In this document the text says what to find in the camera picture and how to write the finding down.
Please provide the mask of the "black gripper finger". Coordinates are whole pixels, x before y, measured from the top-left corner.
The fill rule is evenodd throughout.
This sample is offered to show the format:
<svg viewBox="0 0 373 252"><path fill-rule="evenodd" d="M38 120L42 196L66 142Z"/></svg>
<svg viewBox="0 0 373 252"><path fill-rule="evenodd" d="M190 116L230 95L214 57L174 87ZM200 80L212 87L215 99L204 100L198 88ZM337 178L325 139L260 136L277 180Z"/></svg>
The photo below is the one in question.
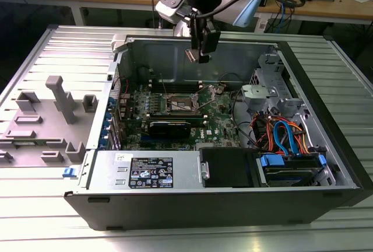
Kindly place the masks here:
<svg viewBox="0 0 373 252"><path fill-rule="evenodd" d="M201 50L203 42L204 20L191 17L191 44L193 50Z"/></svg>
<svg viewBox="0 0 373 252"><path fill-rule="evenodd" d="M216 51L221 32L211 20L198 20L198 23L198 63L208 63L209 54Z"/></svg>

